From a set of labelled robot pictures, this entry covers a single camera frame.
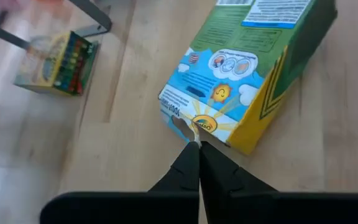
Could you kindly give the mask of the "large green crayon box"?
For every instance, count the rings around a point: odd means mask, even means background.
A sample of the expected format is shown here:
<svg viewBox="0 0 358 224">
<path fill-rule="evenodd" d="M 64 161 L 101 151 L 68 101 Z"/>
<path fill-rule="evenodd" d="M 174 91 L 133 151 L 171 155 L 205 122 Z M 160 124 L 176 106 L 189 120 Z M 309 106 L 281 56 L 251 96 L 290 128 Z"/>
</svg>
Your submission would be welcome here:
<svg viewBox="0 0 358 224">
<path fill-rule="evenodd" d="M 158 96 L 163 120 L 250 154 L 336 18 L 336 0 L 217 0 Z"/>
</svg>

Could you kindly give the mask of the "small crayon box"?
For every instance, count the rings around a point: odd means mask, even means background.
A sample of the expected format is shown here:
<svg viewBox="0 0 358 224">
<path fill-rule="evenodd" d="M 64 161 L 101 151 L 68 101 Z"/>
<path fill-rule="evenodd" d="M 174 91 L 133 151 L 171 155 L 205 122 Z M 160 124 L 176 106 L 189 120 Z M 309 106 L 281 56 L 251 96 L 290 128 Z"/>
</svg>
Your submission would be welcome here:
<svg viewBox="0 0 358 224">
<path fill-rule="evenodd" d="M 30 41 L 13 84 L 36 93 L 81 96 L 99 48 L 73 31 Z"/>
</svg>

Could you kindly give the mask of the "grey perforated metal shelf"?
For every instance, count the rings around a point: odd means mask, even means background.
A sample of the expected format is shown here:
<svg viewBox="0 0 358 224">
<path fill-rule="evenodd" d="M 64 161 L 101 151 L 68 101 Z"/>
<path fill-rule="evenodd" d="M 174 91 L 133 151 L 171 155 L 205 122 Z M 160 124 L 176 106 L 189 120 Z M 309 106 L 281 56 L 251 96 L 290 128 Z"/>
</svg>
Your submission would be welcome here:
<svg viewBox="0 0 358 224">
<path fill-rule="evenodd" d="M 101 35 L 109 32 L 112 27 L 112 21 L 110 17 L 98 6 L 96 6 L 90 0 L 68 0 L 74 4 L 77 8 L 87 14 L 92 20 L 96 23 L 90 26 L 81 27 L 74 31 L 75 34 L 80 37 L 92 37 L 96 35 Z M 21 39 L 18 36 L 15 36 L 3 29 L 0 28 L 0 39 L 5 40 L 17 47 L 22 49 L 28 49 L 30 47 L 30 42 Z"/>
</svg>

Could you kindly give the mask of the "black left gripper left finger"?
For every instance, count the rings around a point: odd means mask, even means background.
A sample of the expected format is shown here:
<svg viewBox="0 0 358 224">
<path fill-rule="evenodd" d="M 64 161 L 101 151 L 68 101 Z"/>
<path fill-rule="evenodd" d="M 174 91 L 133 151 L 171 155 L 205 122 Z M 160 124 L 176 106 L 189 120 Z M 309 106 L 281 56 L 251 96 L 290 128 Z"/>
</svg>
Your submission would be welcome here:
<svg viewBox="0 0 358 224">
<path fill-rule="evenodd" d="M 200 174 L 200 147 L 189 142 L 170 166 L 168 172 L 149 190 L 198 191 Z"/>
</svg>

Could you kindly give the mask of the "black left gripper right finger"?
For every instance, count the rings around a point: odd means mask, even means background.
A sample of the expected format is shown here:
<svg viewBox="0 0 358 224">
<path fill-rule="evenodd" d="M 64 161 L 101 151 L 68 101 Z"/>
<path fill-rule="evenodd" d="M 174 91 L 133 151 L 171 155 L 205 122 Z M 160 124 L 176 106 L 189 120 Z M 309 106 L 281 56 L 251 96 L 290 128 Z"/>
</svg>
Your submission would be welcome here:
<svg viewBox="0 0 358 224">
<path fill-rule="evenodd" d="M 268 222 L 269 193 L 277 190 L 206 141 L 200 149 L 200 182 L 208 224 Z"/>
</svg>

